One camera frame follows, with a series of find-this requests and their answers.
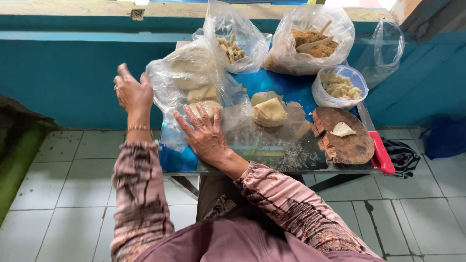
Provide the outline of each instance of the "gold bracelet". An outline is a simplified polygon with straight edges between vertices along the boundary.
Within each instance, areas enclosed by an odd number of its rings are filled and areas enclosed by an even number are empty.
[[[154,136],[153,133],[152,133],[151,128],[146,126],[146,125],[143,125],[143,124],[130,124],[128,126],[128,129],[126,129],[126,133],[128,133],[131,130],[146,130],[146,131],[149,131],[151,133],[151,137]]]

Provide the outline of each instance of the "cutting board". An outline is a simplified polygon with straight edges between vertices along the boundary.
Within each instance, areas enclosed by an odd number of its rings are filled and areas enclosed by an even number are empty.
[[[318,107],[312,114],[319,133],[326,130],[322,138],[325,151],[334,163],[349,165],[364,164],[374,155],[374,142],[363,123],[350,112],[333,107]],[[356,135],[339,137],[330,132],[339,122],[345,122]]]

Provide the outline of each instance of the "round plastic container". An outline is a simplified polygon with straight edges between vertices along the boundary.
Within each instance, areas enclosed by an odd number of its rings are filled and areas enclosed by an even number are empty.
[[[349,77],[351,83],[362,90],[362,99],[346,100],[335,98],[327,94],[322,86],[320,75],[328,73],[335,73],[337,76]],[[361,73],[352,67],[344,65],[322,67],[312,83],[312,96],[314,97],[315,103],[320,107],[337,107],[345,110],[351,110],[358,102],[361,102],[366,98],[368,92],[369,90],[367,89],[366,81]]]

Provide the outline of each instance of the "hand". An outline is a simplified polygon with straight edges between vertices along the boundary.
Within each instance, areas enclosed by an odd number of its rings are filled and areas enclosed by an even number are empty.
[[[196,105],[202,117],[202,122],[194,115],[191,108],[184,105],[183,109],[194,129],[184,120],[178,111],[174,111],[181,129],[186,133],[186,140],[192,151],[204,162],[225,172],[233,180],[238,179],[249,167],[249,162],[237,155],[226,144],[225,137],[220,126],[220,110],[214,108],[213,125],[205,108]]]
[[[149,77],[146,73],[141,75],[138,83],[136,79],[128,71],[126,63],[118,66],[118,75],[113,79],[115,83],[114,90],[120,106],[128,113],[128,118],[133,118],[135,121],[149,126],[149,118],[151,115],[151,107],[153,101],[153,90]]]

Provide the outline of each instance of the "blue wall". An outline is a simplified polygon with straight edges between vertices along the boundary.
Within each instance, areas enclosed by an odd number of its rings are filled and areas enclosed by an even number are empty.
[[[0,15],[0,93],[72,128],[126,128],[113,92],[117,65],[139,79],[148,62],[189,40],[204,19]],[[274,32],[279,20],[253,20]],[[351,65],[377,23],[355,22]],[[426,125],[436,116],[466,115],[466,33],[407,43],[401,67],[372,89],[365,102],[378,126]],[[151,125],[162,114],[152,108]]]

